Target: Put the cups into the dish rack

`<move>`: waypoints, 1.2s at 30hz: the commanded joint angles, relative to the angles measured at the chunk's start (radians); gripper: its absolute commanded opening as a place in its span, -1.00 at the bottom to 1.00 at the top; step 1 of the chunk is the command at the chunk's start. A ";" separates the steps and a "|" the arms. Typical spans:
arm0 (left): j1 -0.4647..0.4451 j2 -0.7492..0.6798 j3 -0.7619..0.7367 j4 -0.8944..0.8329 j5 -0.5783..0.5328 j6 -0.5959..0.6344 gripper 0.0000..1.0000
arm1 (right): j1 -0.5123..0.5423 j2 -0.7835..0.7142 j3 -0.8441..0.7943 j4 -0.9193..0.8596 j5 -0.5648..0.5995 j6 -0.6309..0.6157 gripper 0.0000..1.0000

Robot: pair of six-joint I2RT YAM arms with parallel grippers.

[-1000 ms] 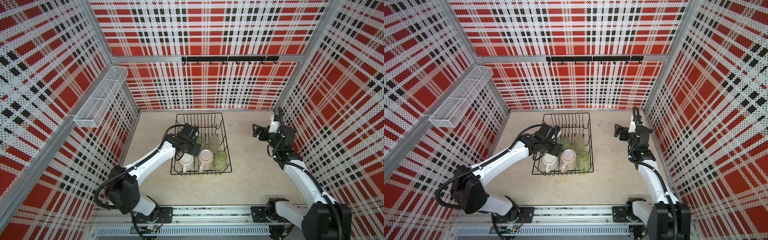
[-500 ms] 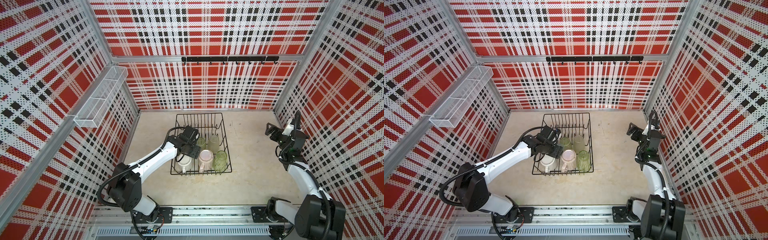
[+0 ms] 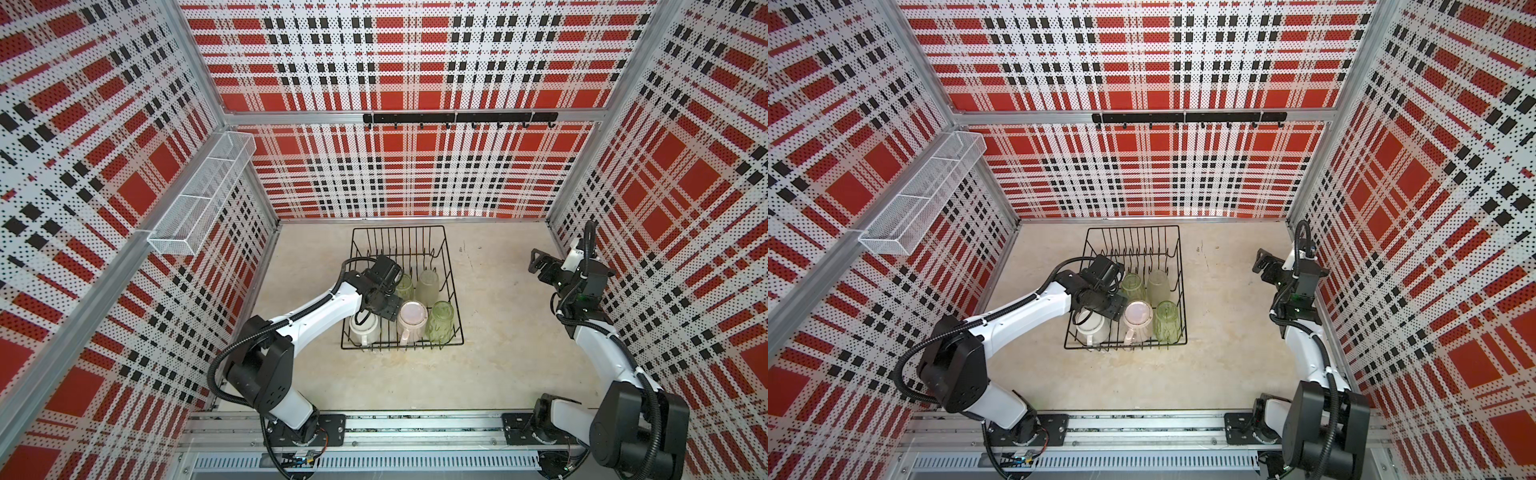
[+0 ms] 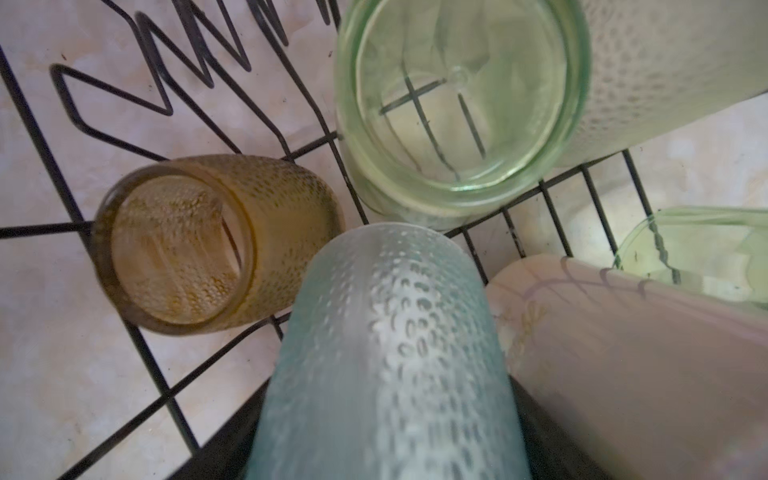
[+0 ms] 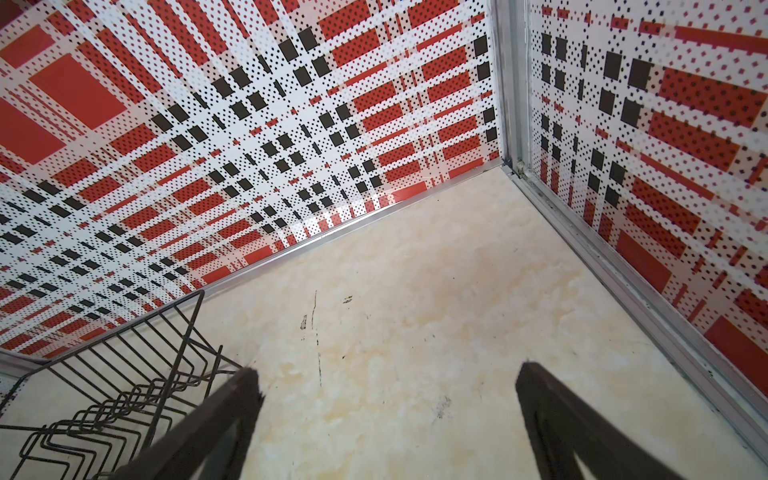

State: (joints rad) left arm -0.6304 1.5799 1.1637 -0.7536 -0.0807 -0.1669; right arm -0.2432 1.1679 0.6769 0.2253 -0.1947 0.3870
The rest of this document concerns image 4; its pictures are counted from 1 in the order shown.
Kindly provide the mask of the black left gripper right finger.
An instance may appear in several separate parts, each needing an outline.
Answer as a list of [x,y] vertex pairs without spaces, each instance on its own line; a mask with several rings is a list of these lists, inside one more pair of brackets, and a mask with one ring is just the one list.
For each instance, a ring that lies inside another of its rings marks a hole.
[[612,479],[517,380],[509,381],[533,479]]

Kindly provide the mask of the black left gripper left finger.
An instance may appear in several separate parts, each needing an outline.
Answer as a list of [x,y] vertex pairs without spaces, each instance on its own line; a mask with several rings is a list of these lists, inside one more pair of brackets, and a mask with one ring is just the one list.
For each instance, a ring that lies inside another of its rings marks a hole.
[[244,479],[269,381],[169,479]]

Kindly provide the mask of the lavender ceramic mug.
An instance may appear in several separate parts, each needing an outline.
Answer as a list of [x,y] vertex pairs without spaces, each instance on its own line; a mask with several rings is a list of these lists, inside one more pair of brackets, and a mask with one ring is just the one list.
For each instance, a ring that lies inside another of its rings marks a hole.
[[509,374],[617,479],[767,475],[767,314],[569,257],[485,289]]

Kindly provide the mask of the teal glass cup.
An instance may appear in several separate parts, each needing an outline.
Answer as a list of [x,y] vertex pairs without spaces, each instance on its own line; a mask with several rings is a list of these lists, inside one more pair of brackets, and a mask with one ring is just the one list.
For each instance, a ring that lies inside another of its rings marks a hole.
[[527,479],[513,389],[473,261],[378,223],[312,260],[249,479]]

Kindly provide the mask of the amber textured glass cup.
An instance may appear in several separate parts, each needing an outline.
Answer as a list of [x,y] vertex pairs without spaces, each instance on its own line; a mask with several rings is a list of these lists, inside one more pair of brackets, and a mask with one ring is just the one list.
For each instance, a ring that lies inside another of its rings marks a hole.
[[196,335],[289,308],[345,229],[332,188],[282,159],[202,155],[123,177],[92,224],[96,275],[126,321]]

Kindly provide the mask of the clear green glass tumbler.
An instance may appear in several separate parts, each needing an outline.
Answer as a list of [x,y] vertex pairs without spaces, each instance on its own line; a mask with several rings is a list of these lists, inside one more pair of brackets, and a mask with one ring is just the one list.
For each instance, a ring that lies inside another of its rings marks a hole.
[[686,291],[767,309],[767,211],[674,207],[638,224],[614,267]]

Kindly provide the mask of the green ribbed glass cup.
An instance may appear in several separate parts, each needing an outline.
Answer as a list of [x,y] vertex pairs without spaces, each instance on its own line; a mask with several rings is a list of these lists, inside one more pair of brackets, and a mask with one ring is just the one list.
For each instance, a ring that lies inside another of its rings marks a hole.
[[339,141],[358,197],[437,231],[548,173],[590,84],[579,1],[352,1],[336,54]]

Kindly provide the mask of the pale green frosted glass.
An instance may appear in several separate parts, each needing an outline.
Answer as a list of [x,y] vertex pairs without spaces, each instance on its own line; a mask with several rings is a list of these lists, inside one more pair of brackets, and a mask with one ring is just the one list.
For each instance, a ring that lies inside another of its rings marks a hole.
[[584,1],[592,71],[575,166],[767,90],[764,1]]

